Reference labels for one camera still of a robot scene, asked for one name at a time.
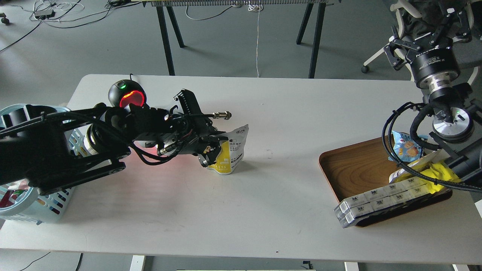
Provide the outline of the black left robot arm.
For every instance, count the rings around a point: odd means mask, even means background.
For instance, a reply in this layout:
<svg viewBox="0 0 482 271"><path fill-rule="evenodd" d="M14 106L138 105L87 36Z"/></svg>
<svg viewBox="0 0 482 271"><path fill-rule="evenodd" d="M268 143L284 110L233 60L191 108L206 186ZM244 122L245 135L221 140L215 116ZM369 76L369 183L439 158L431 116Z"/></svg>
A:
<svg viewBox="0 0 482 271"><path fill-rule="evenodd" d="M169 109L99 103L60 112L25 104L1 114L1 184L27 180L50 195L124 170L122 159L132 151L146 165L190 154L207 167L228 140L212 120L230 118L228 111L202 113L186 89Z"/></svg>

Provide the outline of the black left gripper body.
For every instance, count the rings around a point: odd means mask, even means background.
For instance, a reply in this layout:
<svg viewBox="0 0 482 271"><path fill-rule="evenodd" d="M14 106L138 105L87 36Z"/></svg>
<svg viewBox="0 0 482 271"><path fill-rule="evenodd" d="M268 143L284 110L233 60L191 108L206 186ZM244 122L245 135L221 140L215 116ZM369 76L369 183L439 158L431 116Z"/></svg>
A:
<svg viewBox="0 0 482 271"><path fill-rule="evenodd" d="M212 119L229 120L231 117L232 114L229 111L203 113L195 94L190 90L182 89L174 96L167 115L162 117L172 131L164 132L159 139L143 141L143 147L156 147L158 156L172 155L176 151L179 154L197 156L200 137L218 136L223 133L213 126Z"/></svg>

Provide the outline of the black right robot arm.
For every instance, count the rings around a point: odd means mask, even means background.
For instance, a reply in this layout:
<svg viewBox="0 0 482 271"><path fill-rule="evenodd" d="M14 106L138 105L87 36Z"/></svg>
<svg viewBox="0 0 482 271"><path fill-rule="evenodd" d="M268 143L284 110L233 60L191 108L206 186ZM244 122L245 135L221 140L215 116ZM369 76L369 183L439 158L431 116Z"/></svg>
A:
<svg viewBox="0 0 482 271"><path fill-rule="evenodd" d="M449 156L441 162L453 174L445 181L411 169L397 157L390 139L383 139L387 154L401 167L435 185L467 192L481 192L481 101L465 103L471 82L453 84L460 65L453 52L456 43L469 43L479 33L474 0L398 0L391 5L398 27L384 51L391 66L408 65L422 103L406 102L394 110L382 128L390 134L396 119L408 109L417 111L409 134L424 149L444 150Z"/></svg>

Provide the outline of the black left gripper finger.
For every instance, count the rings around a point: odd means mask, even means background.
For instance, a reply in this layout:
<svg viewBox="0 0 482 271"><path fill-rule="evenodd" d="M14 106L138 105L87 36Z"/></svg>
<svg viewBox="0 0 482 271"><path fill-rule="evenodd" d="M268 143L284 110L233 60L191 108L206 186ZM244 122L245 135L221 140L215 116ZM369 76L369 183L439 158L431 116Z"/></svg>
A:
<svg viewBox="0 0 482 271"><path fill-rule="evenodd" d="M222 144L228 141L226 136L200 137L197 144L198 161L202 167L216 164L216 159L222 151Z"/></svg>

